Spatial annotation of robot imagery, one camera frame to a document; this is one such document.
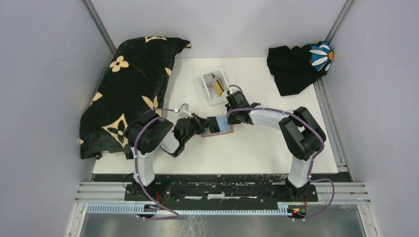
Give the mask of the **tan leather card holder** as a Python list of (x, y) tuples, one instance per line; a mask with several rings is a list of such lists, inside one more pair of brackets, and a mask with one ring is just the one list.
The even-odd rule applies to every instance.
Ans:
[(225, 134), (230, 134), (230, 133), (234, 132), (233, 125), (228, 123), (226, 115), (219, 115), (219, 116), (215, 116), (215, 117), (217, 117), (220, 132), (219, 133), (208, 133), (208, 130), (206, 130), (206, 132), (201, 134), (202, 138), (225, 135)]

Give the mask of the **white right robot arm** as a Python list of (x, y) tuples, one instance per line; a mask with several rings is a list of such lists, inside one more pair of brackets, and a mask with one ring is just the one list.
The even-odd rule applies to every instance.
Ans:
[(229, 124), (262, 125), (281, 131), (293, 156), (285, 194), (289, 200), (299, 201), (310, 183), (314, 159), (323, 151), (327, 139), (318, 122), (306, 107), (285, 111), (260, 103), (250, 104), (239, 90), (228, 92), (226, 99)]

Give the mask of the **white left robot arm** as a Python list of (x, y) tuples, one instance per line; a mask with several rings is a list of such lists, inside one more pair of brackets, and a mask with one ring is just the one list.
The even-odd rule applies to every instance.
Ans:
[(137, 195), (145, 201), (155, 196), (153, 168), (154, 152), (161, 148), (172, 157), (178, 157), (185, 144), (195, 135), (203, 134), (212, 121), (192, 113), (173, 124), (155, 111), (147, 111), (127, 127), (125, 137), (131, 146), (134, 158), (134, 180), (139, 184)]

